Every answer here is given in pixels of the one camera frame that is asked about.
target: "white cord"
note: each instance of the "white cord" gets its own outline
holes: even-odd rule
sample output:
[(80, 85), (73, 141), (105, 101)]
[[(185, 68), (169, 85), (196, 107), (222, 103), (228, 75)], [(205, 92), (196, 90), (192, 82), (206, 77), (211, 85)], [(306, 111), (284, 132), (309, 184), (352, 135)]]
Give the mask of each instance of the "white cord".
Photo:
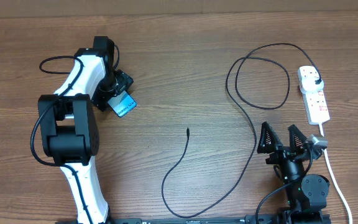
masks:
[[(322, 136), (324, 136), (324, 131), (323, 131), (323, 125), (321, 123), (318, 124), (318, 127), (320, 129), (320, 134)], [(333, 169), (331, 168), (331, 165), (329, 163), (329, 159), (328, 159), (328, 153), (327, 153), (327, 149), (324, 150), (324, 157), (326, 158), (326, 163), (327, 163), (327, 168), (329, 171), (329, 175), (331, 176), (331, 179), (333, 180), (334, 186), (336, 191), (338, 192), (339, 196), (342, 199), (343, 204), (346, 207), (346, 211), (347, 211), (347, 215), (349, 216), (349, 224), (353, 224), (353, 218), (352, 218), (352, 212), (351, 212), (351, 208), (349, 207), (349, 205), (347, 204), (347, 201), (345, 199), (345, 196), (343, 196), (341, 189), (339, 189), (338, 183), (336, 182), (335, 176), (334, 176), (334, 172)]]

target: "wooden table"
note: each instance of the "wooden table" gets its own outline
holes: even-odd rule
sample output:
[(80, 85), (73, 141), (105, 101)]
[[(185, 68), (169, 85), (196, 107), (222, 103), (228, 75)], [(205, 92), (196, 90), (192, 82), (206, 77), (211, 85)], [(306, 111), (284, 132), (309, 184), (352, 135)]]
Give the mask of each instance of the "wooden table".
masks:
[[(166, 198), (177, 213), (198, 212), (223, 196), (239, 177), (254, 144), (250, 126), (225, 92), (232, 63), (252, 49), (274, 42), (303, 47), (321, 70), (331, 120), (324, 125), (329, 155), (342, 192), (358, 223), (358, 12), (283, 12), (184, 16), (65, 17), (0, 20), (0, 223), (54, 223), (76, 218), (68, 183), (58, 168), (38, 164), (29, 149), (37, 100), (53, 93), (66, 75), (38, 70), (51, 56), (73, 55), (108, 35), (121, 50), (119, 68), (135, 83), (138, 105), (124, 118), (95, 110), (101, 145), (97, 170), (104, 198), (116, 218), (174, 218), (161, 198), (161, 181), (180, 158), (191, 130), (187, 155), (167, 179)], [(291, 91), (278, 110), (243, 103), (257, 132), (268, 121), (288, 144), (287, 127), (308, 125), (296, 71), (309, 65), (297, 49), (272, 47), (256, 53), (282, 63)], [(70, 71), (72, 62), (50, 63)], [(281, 68), (249, 61), (240, 92), (252, 103), (278, 105), (287, 78)], [(234, 76), (230, 90), (234, 91)], [(37, 152), (47, 159), (37, 136)], [(281, 183), (267, 155), (255, 154), (233, 193), (200, 217), (241, 217)], [(324, 159), (313, 173), (329, 178)], [(286, 205), (284, 193), (261, 213)], [(334, 223), (347, 215), (334, 187), (328, 207)]]

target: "white power strip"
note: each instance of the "white power strip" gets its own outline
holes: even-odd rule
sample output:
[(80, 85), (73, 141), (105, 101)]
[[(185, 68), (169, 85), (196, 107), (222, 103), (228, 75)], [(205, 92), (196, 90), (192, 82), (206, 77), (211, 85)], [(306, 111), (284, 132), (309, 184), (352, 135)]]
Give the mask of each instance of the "white power strip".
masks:
[[(317, 80), (319, 76), (313, 66), (300, 67), (298, 70), (298, 78), (303, 101), (305, 102), (305, 110), (306, 114), (308, 115), (309, 124), (318, 124), (320, 128), (320, 134), (324, 136), (323, 123), (330, 119), (327, 101), (323, 92), (324, 82), (322, 81), (320, 84), (316, 84), (315, 80)], [(333, 181), (335, 189), (346, 207), (347, 215), (349, 216), (349, 224), (353, 224), (351, 209), (336, 182), (334, 172), (331, 168), (331, 164), (329, 163), (327, 149), (324, 150), (324, 157), (326, 159), (331, 180)]]

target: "white arm segment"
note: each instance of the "white arm segment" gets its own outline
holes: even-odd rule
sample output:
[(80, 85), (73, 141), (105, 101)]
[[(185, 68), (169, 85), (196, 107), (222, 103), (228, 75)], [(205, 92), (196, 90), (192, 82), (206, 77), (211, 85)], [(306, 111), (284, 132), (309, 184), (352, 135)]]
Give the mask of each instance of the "white arm segment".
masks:
[[(92, 99), (96, 87), (106, 74), (106, 68), (104, 67), (103, 59), (95, 55), (82, 55), (78, 58), (84, 63), (84, 68), (80, 77), (65, 96), (75, 96), (76, 94), (81, 93), (89, 94), (89, 97)], [(68, 84), (71, 83), (74, 77), (77, 76), (79, 70), (80, 63), (77, 60), (74, 60), (73, 70), (63, 85), (55, 91), (55, 94), (60, 94), (61, 92), (65, 91)]]
[[(74, 170), (78, 171), (77, 174), (80, 180), (85, 204), (88, 206), (92, 222), (105, 223), (108, 216), (109, 207), (103, 198), (102, 191), (100, 190), (94, 156), (91, 157), (87, 166), (83, 166), (80, 162), (66, 163), (66, 165), (71, 166), (74, 168)], [(66, 175), (68, 183), (71, 187), (71, 191), (73, 192), (74, 201), (78, 211), (78, 223), (89, 224), (90, 221), (88, 220), (86, 212), (83, 209), (80, 194), (78, 193), (78, 186), (73, 174), (65, 167), (60, 167), (60, 169)]]

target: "background wall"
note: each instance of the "background wall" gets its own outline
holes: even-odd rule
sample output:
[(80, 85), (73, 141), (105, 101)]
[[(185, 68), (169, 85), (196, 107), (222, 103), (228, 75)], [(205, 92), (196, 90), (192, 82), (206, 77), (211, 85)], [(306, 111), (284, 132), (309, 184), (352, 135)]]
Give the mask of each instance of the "background wall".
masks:
[(0, 0), (0, 18), (358, 10), (358, 0)]

